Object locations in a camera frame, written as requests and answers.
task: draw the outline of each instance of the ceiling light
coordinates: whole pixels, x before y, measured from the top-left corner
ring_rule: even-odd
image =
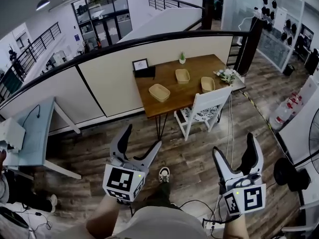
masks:
[[[50,3],[49,0],[41,0],[38,5],[36,6],[36,10],[40,10],[43,7],[45,7],[46,5],[48,5]]]

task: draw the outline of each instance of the hand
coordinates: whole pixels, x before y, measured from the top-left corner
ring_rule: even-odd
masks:
[[[0,152],[0,162],[4,162],[5,158],[6,158],[6,151],[3,149]]]

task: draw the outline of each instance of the picture frame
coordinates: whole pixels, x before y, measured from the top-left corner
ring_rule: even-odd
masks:
[[[133,69],[134,71],[142,70],[142,69],[147,69],[149,67],[148,59],[140,59],[137,61],[133,61]]]

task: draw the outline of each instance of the wooden table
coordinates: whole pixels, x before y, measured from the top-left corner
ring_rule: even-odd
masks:
[[[142,103],[145,109],[146,116],[156,119],[158,137],[161,139],[162,132],[160,133],[160,117],[165,116],[164,125],[167,114],[186,107],[190,107],[194,103],[195,95],[202,94],[201,78],[203,76],[211,77],[214,79],[216,89],[227,87],[228,84],[224,83],[213,72],[228,67],[215,55],[206,55],[193,58],[187,58],[185,64],[180,64],[178,60],[171,61],[163,64],[156,65],[155,78],[135,78],[137,87],[140,92]],[[190,80],[188,84],[178,84],[175,70],[187,69],[189,72]],[[159,83],[170,91],[169,99],[161,103],[152,97],[149,93],[149,88],[155,83]]]

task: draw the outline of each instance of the patterned seat cushion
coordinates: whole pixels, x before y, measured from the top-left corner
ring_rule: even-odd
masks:
[[[204,109],[204,110],[196,113],[193,120],[194,121],[207,121],[207,120],[211,119],[212,117],[214,117],[214,115],[217,112],[217,108],[218,108],[217,106],[214,106],[214,107],[211,107],[208,109]],[[191,115],[191,107],[184,108],[180,111],[184,115],[185,118],[189,118]]]

